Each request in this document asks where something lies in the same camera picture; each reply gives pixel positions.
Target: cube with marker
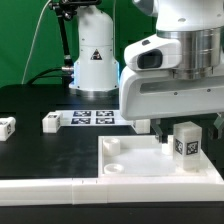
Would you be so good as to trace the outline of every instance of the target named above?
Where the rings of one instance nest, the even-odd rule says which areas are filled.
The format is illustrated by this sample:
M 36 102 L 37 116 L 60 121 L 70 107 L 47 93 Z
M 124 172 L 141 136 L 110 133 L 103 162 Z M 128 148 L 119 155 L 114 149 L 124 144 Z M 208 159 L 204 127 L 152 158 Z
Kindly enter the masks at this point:
M 173 156 L 177 167 L 198 170 L 202 128 L 192 122 L 174 125 Z
M 61 127 L 61 119 L 63 114 L 61 112 L 50 112 L 42 120 L 44 133 L 57 133 Z
M 13 117 L 0 118 L 0 141 L 6 141 L 15 132 L 15 124 Z

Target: white platform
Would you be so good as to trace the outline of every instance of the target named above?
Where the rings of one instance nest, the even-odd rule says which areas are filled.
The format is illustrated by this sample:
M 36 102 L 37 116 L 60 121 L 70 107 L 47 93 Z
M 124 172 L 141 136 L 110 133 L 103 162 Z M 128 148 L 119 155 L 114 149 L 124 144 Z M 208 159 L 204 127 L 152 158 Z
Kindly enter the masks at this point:
M 103 155 L 99 137 L 99 177 L 0 181 L 0 206 L 119 202 L 224 201 L 224 182 L 201 151 L 198 171 L 186 172 L 162 154 L 155 136 L 115 136 L 121 153 Z M 105 174 L 116 163 L 124 173 Z

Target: white plastic part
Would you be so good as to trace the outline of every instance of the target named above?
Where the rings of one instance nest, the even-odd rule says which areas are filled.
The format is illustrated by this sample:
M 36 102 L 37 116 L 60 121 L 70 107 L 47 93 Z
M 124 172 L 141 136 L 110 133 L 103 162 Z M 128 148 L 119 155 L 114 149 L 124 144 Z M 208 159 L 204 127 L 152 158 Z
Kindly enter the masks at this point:
M 196 31 L 222 27 L 223 0 L 157 0 L 156 28 L 162 31 Z
M 143 41 L 148 41 L 149 44 L 144 45 Z M 181 43 L 178 40 L 159 38 L 155 34 L 131 44 L 125 49 L 124 58 L 127 66 L 133 71 L 141 71 L 142 69 L 138 66 L 139 56 L 153 50 L 159 50 L 163 55 L 162 65 L 159 68 L 152 68 L 153 70 L 174 68 L 182 60 Z
M 0 206 L 72 204 L 72 179 L 1 180 Z
M 149 134 L 150 133 L 150 120 L 144 119 L 144 120 L 133 121 L 132 127 L 135 130 L 136 134 Z
M 200 167 L 202 128 L 192 122 L 174 125 L 174 160 L 184 170 Z
M 44 133 L 57 133 L 61 127 L 62 112 L 50 112 L 42 120 Z
M 103 140 L 103 153 L 106 156 L 117 156 L 120 154 L 120 140 L 117 138 L 106 138 Z
M 80 53 L 69 87 L 86 92 L 117 89 L 119 63 L 113 55 L 112 19 L 95 6 L 80 7 L 78 26 Z
M 107 164 L 104 167 L 104 173 L 109 175 L 117 175 L 120 173 L 124 173 L 124 166 L 116 163 Z
M 16 120 L 13 117 L 0 118 L 0 141 L 6 141 L 15 131 Z
M 168 136 L 167 144 L 166 143 L 162 144 L 162 153 L 167 156 L 173 155 L 173 136 L 172 135 Z

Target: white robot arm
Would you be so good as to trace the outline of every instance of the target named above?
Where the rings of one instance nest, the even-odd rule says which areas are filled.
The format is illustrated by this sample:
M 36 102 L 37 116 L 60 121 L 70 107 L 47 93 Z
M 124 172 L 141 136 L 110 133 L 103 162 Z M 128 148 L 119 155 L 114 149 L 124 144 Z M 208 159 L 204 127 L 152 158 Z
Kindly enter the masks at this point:
M 157 33 L 125 50 L 120 112 L 127 120 L 224 111 L 223 0 L 133 0 Z

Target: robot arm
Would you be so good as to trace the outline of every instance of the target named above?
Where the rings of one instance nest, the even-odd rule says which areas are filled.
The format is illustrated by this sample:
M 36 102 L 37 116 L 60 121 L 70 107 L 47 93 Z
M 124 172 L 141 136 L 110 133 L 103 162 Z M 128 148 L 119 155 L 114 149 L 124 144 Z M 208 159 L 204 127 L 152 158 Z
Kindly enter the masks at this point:
M 147 16 L 157 13 L 155 0 L 133 0 L 133 4 Z

